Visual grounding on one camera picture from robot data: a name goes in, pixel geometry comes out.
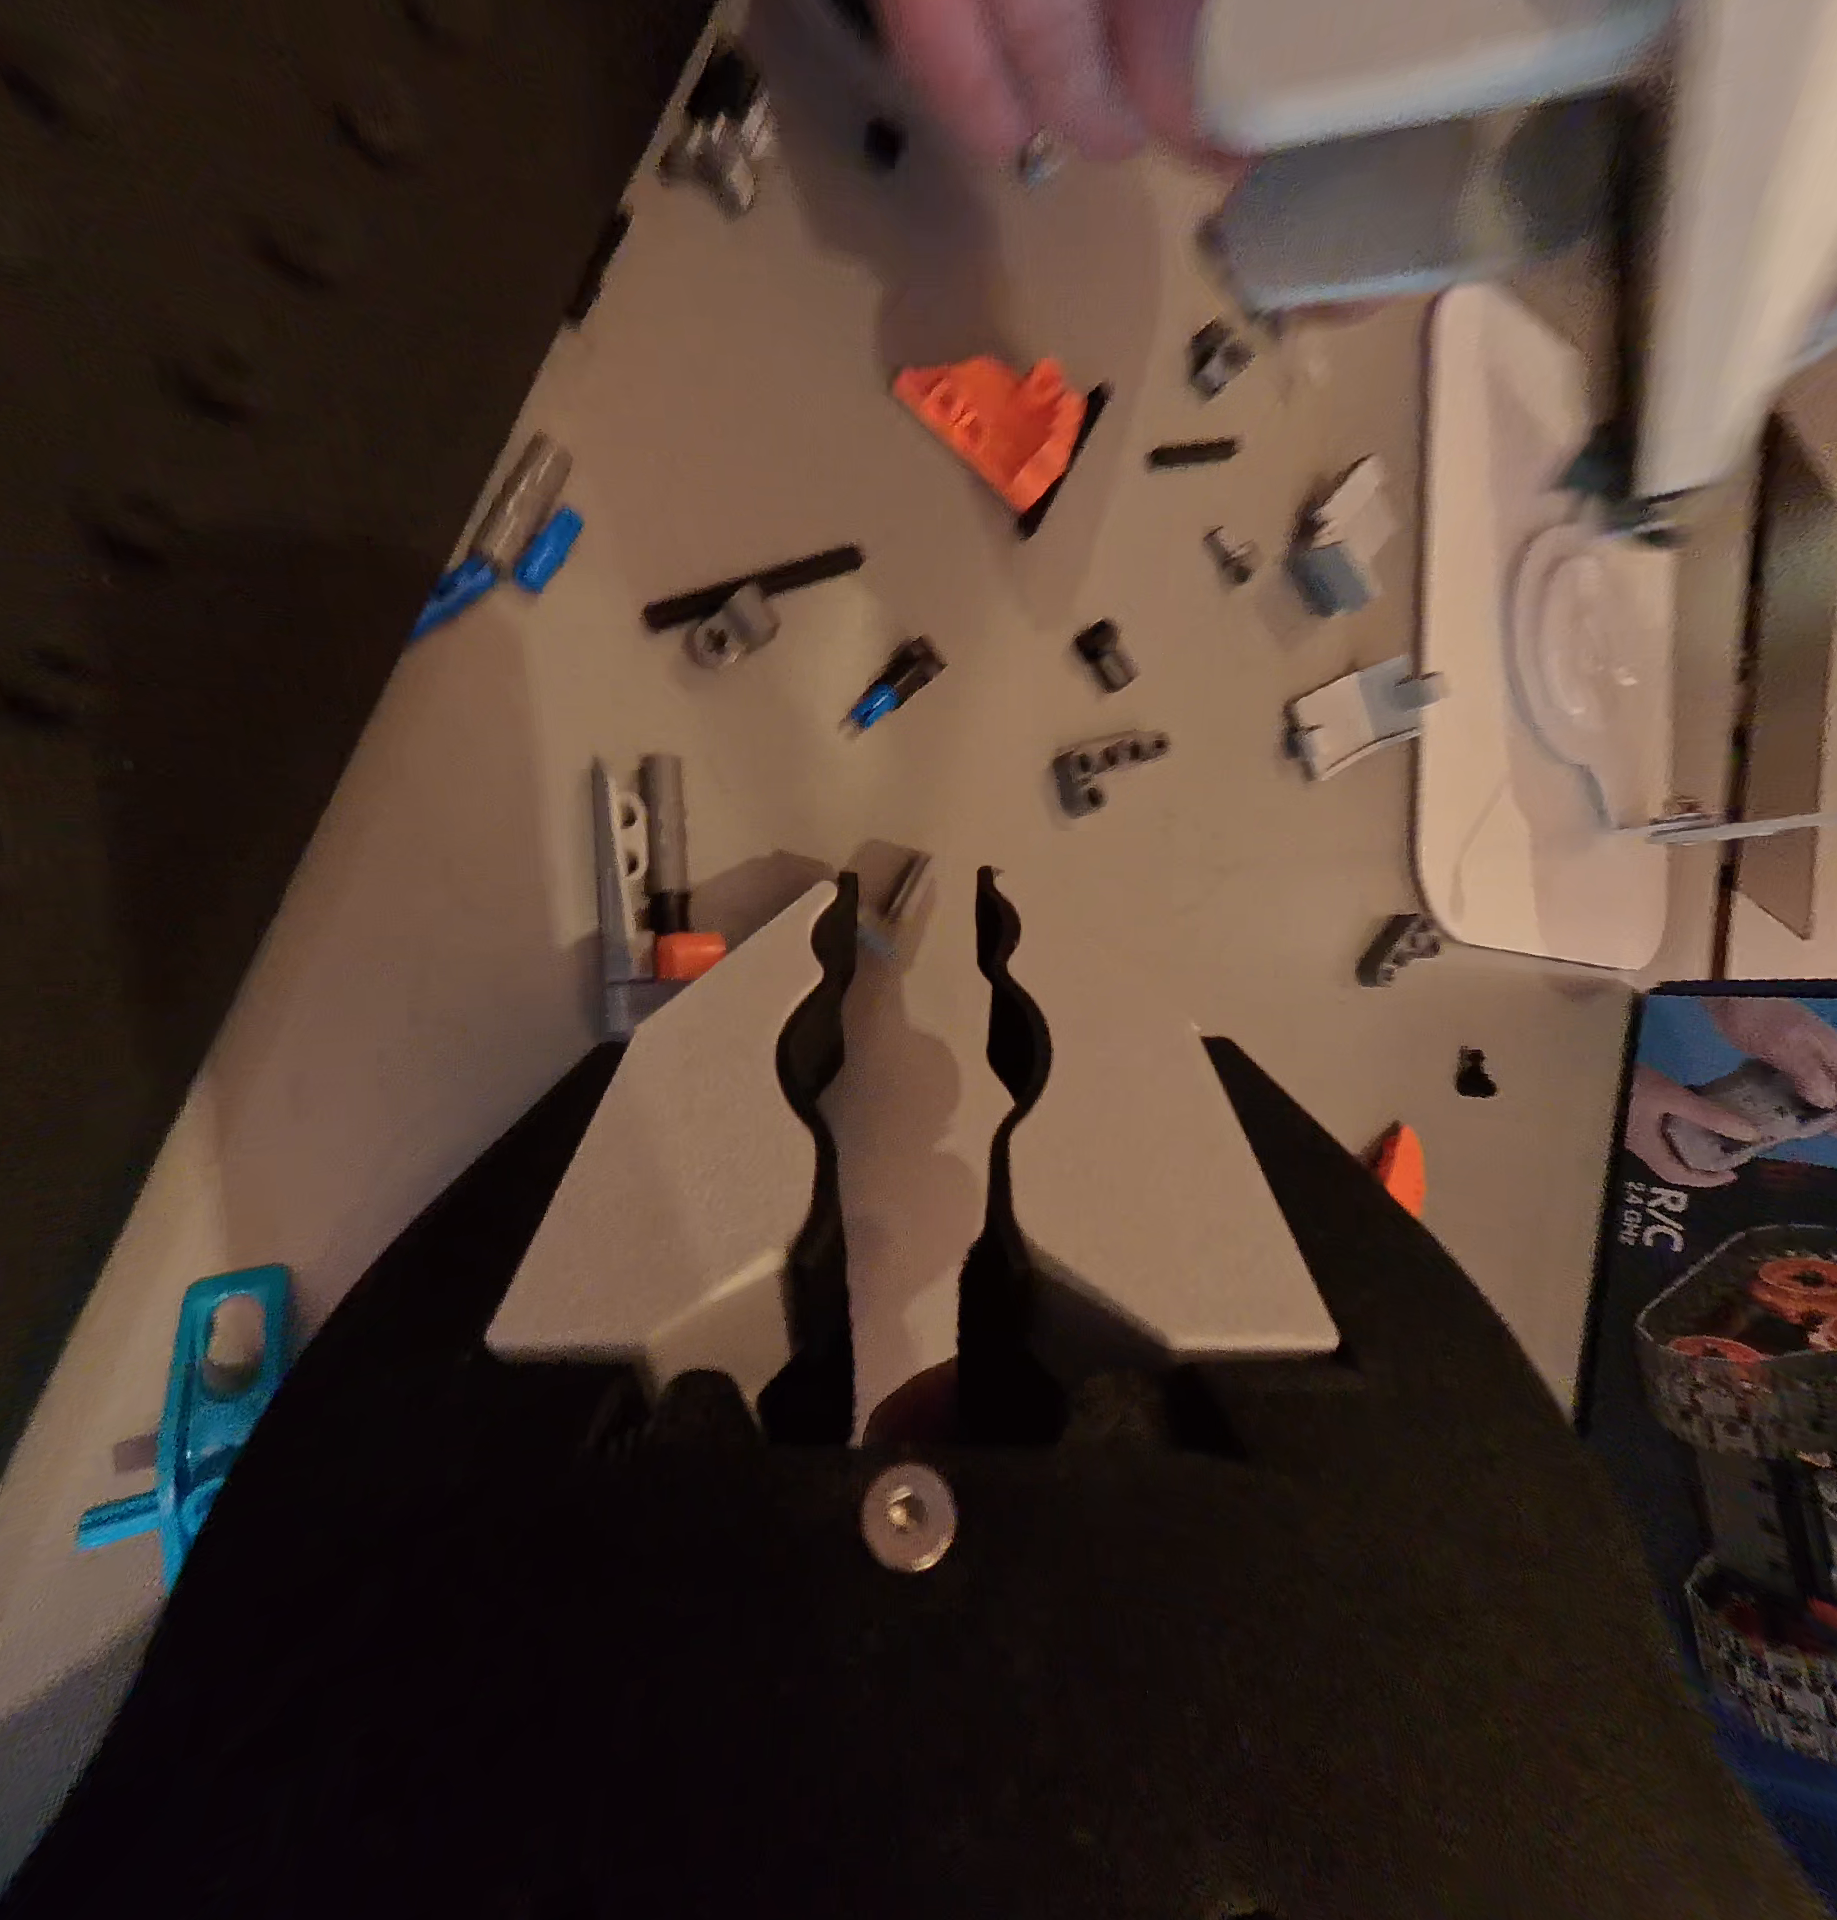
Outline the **person's left hand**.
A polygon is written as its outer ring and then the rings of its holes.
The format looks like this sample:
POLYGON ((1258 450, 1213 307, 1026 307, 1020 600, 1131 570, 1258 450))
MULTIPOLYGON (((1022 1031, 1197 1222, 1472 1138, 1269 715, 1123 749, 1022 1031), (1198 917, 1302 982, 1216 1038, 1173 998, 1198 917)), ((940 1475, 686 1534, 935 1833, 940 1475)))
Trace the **person's left hand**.
POLYGON ((1091 160, 1192 140, 1200 2, 876 2, 892 67, 977 155, 1036 135, 1091 160))

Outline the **long dark grey angled beam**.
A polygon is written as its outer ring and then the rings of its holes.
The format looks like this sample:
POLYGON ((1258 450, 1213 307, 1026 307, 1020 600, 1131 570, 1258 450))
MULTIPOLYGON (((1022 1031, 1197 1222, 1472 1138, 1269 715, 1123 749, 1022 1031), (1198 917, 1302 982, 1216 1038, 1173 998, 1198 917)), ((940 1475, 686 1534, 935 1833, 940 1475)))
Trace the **long dark grey angled beam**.
POLYGON ((1170 732, 1155 730, 1111 732, 1059 749, 1051 760, 1059 810, 1069 821, 1087 821, 1108 803, 1113 780, 1168 757, 1170 732))

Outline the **blue toy robot box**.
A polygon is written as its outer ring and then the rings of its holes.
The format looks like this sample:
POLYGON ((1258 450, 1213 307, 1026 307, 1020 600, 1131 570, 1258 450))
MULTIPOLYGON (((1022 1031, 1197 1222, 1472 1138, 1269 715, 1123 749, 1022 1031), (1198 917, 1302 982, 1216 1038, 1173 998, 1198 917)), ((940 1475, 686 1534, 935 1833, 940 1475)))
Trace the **blue toy robot box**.
POLYGON ((1837 983, 1641 994, 1599 1213, 1578 1428, 1837 1915, 1837 983))

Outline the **orange studded wedge plate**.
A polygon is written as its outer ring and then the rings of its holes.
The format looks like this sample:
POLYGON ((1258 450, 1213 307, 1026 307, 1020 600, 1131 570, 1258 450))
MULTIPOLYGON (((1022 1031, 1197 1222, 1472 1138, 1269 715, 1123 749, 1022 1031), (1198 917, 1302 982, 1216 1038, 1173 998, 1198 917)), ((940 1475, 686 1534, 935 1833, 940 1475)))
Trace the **orange studded wedge plate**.
POLYGON ((1087 392, 1075 392, 1054 360, 1018 371, 993 356, 907 367, 892 379, 896 402, 967 464, 1014 520, 1060 473, 1087 392))

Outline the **black pin blue end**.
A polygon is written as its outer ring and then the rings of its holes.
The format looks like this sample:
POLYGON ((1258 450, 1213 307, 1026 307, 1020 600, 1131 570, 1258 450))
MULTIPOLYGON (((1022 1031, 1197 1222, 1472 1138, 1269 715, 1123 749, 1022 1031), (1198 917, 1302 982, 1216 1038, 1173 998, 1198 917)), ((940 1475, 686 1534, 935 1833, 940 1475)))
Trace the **black pin blue end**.
POLYGON ((844 712, 840 725, 849 734, 870 732, 946 673, 947 661, 931 635, 911 635, 882 661, 880 671, 844 712))

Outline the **long blue pin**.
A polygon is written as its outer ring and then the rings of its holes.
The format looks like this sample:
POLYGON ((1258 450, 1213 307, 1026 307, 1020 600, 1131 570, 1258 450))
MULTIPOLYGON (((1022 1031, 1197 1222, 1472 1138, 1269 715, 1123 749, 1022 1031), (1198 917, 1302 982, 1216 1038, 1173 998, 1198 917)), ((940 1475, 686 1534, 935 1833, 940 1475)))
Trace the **long blue pin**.
POLYGON ((500 581, 500 568, 483 557, 468 557, 449 565, 429 588, 406 635, 406 646, 417 645, 425 635, 463 616, 475 601, 498 588, 500 581))

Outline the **cyan plastic tool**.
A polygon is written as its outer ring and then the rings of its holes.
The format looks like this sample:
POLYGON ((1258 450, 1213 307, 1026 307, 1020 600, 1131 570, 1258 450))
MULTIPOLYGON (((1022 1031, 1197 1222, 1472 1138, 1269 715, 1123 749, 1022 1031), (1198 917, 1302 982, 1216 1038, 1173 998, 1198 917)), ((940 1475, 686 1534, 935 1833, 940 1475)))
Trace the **cyan plastic tool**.
POLYGON ((298 1349, 291 1273, 281 1262, 192 1282, 183 1298, 153 1435, 153 1482, 85 1508, 74 1548, 142 1537, 171 1590, 298 1349))

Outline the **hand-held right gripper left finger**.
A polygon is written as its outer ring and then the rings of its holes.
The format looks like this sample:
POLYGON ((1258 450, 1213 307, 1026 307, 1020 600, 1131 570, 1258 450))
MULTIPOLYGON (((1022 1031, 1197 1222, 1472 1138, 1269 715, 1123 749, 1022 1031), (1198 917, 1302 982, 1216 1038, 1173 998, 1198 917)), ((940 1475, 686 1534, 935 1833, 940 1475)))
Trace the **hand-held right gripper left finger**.
POLYGON ((857 875, 807 886, 621 1043, 492 1313, 505 1361, 713 1372, 761 1430, 846 1443, 857 1361, 821 1112, 857 973, 857 875))

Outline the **grey axle connector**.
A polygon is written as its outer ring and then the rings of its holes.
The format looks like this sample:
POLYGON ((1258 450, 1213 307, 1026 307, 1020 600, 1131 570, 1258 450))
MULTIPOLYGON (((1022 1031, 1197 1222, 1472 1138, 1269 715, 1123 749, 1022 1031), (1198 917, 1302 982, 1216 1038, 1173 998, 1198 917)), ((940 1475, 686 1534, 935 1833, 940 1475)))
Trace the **grey axle connector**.
POLYGON ((686 656, 708 671, 724 671, 767 646, 782 618, 761 585, 740 585, 713 610, 701 615, 686 635, 686 656))

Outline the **light grey box piece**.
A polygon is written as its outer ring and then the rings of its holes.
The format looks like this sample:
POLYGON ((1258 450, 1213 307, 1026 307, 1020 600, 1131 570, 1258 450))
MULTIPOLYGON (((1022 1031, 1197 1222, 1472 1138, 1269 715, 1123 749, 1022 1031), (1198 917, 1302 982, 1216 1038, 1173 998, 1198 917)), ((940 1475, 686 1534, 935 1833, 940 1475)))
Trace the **light grey box piece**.
POLYGON ((1379 453, 1344 466, 1328 492, 1305 503, 1284 570, 1314 616, 1354 615, 1380 596, 1380 554, 1395 534, 1389 475, 1379 453))

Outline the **white book stand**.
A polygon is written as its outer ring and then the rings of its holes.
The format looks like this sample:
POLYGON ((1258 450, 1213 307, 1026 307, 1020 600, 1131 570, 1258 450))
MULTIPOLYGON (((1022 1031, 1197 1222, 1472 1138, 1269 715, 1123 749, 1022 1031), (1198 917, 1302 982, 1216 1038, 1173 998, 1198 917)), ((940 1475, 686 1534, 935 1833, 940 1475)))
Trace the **white book stand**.
POLYGON ((1493 284, 1433 302, 1422 492, 1414 863, 1471 946, 1644 973, 1679 849, 1740 860, 1758 922, 1813 941, 1752 875, 1837 835, 1821 802, 1837 645, 1837 492, 1784 422, 1837 290, 1837 2, 1688 3, 1627 466, 1587 432, 1583 363, 1493 284), (1675 773, 1686 503, 1762 455, 1746 603, 1744 798, 1685 808, 1675 773))

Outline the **grey cross connector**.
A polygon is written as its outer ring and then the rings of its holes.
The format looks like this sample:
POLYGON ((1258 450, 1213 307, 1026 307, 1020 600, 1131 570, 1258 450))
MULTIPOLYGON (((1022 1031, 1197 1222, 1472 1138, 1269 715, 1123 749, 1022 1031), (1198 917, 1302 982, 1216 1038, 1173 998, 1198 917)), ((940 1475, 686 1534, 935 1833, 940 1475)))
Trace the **grey cross connector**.
POLYGON ((721 214, 736 221, 754 208, 774 146, 776 115, 761 88, 736 112, 686 119, 657 159, 657 179, 699 189, 721 214))

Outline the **light grey curved panel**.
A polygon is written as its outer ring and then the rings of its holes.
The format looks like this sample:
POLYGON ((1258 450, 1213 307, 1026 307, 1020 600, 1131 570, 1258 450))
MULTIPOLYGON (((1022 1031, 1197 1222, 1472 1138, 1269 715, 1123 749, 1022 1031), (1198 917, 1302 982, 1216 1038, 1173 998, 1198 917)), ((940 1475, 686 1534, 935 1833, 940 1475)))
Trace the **light grey curved panel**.
POLYGON ((1307 780, 1333 780, 1368 757, 1416 740, 1447 689, 1445 675, 1414 673, 1408 660, 1332 678, 1287 705, 1290 757, 1307 780))

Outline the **grey tube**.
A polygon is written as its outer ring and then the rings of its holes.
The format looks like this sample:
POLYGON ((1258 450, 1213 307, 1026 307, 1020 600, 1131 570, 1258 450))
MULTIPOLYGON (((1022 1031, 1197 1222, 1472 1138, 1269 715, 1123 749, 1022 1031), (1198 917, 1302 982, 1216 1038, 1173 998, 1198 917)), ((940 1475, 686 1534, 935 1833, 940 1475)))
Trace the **grey tube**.
POLYGON ((471 559, 494 573, 513 573, 562 503, 571 469, 571 450, 548 432, 534 432, 475 520, 471 559))

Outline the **long black axle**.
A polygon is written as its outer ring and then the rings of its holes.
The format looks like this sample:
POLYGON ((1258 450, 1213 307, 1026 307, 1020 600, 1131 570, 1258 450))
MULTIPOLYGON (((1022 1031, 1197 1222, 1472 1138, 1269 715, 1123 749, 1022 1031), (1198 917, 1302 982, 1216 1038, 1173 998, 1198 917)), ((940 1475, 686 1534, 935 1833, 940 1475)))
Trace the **long black axle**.
POLYGON ((643 625, 651 634, 691 628, 721 613, 743 588, 754 588, 758 596, 774 600, 857 573, 864 562, 864 549, 846 542, 784 563, 746 570, 724 581, 643 603, 643 625))

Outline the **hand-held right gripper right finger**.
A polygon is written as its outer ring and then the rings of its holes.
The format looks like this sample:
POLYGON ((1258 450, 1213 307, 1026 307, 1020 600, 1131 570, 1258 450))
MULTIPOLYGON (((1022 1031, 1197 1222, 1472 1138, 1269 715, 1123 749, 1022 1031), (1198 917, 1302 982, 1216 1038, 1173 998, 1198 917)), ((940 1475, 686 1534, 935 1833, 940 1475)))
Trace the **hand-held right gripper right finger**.
POLYGON ((1026 874, 974 894, 1005 1109, 959 1279, 963 1430, 1067 1430, 1098 1380, 1162 1410, 1342 1354, 1209 1037, 1026 874))

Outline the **grey orange brick assembly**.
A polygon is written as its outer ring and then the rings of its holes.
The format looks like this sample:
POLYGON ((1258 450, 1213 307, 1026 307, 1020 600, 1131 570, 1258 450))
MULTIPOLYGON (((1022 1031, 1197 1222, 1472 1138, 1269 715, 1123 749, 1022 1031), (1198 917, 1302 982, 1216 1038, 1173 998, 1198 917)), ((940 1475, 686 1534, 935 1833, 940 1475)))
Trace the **grey orange brick assembly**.
POLYGON ((626 1043, 672 995, 716 969, 724 934, 692 924, 683 760, 645 753, 633 777, 604 760, 589 776, 597 1034, 626 1043))

